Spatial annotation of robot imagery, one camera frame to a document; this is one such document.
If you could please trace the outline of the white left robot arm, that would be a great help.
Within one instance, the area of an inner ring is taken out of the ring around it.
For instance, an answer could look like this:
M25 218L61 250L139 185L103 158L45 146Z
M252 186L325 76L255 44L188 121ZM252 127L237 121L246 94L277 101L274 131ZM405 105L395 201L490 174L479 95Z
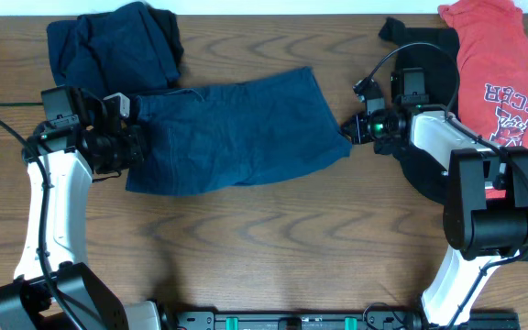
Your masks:
M42 92L46 115L21 137L31 197L27 238L11 283L0 287L3 329L159 329L152 301L124 305L91 271L86 205L91 185L141 164L146 142L127 124L122 93Z

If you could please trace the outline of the blue denim shorts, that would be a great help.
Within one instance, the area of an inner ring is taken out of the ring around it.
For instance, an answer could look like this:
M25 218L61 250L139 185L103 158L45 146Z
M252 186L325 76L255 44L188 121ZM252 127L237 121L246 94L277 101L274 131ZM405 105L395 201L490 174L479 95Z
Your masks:
M148 155L128 172L132 193L187 196L282 182L323 170L352 149L309 67L140 95L133 107Z

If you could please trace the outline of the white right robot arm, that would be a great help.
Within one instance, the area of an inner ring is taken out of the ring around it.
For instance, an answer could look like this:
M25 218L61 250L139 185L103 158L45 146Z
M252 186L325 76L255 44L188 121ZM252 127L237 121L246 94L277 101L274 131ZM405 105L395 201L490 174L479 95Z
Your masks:
M353 87L365 111L342 126L356 145L394 144L425 152L444 170L448 248L420 296L422 329L459 329L490 275L528 256L528 149L503 147L461 124L448 106L406 95L386 107L367 77Z

